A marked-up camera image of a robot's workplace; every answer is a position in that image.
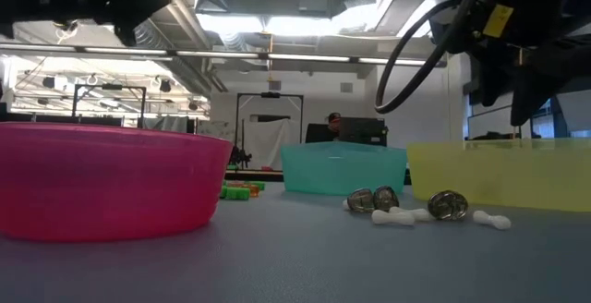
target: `table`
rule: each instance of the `table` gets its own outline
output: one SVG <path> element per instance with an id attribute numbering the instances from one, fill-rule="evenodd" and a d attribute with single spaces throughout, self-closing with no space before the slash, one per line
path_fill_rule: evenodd
<path id="1" fill-rule="evenodd" d="M 588 299 L 591 213 L 475 207 L 465 223 L 373 225 L 341 197 L 220 200 L 211 224 L 157 239 L 0 238 L 1 302 L 574 302 Z M 407 193 L 403 206 L 424 207 Z"/>

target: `white plastic piece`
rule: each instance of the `white plastic piece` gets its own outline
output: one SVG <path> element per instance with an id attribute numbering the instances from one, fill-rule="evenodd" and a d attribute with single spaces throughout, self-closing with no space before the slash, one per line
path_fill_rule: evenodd
<path id="1" fill-rule="evenodd" d="M 484 211 L 474 212 L 474 222 L 477 224 L 492 225 L 499 230 L 507 230 L 511 228 L 511 220 L 502 215 L 488 215 Z"/>
<path id="2" fill-rule="evenodd" d="M 415 217 L 409 212 L 390 214 L 388 212 L 376 210 L 371 214 L 371 221 L 373 221 L 374 224 L 415 225 Z"/>
<path id="3" fill-rule="evenodd" d="M 413 215 L 413 217 L 415 218 L 415 220 L 417 220 L 417 221 L 427 222 L 427 221 L 433 221 L 435 219 L 425 209 L 405 210 L 405 209 L 401 209 L 400 207 L 395 207 L 395 206 L 390 208 L 390 214 L 397 214 L 397 213 L 401 213 L 401 212 L 411 213 Z"/>

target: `plastic bowl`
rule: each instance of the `plastic bowl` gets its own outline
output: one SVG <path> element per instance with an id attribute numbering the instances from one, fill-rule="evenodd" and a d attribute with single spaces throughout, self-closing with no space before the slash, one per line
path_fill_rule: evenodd
<path id="1" fill-rule="evenodd" d="M 0 124 L 0 232 L 43 241 L 165 236 L 215 212 L 232 144 L 123 127 Z"/>
<path id="2" fill-rule="evenodd" d="M 281 155 L 288 191 L 348 196 L 358 188 L 404 187 L 405 150 L 332 141 L 283 146 Z"/>

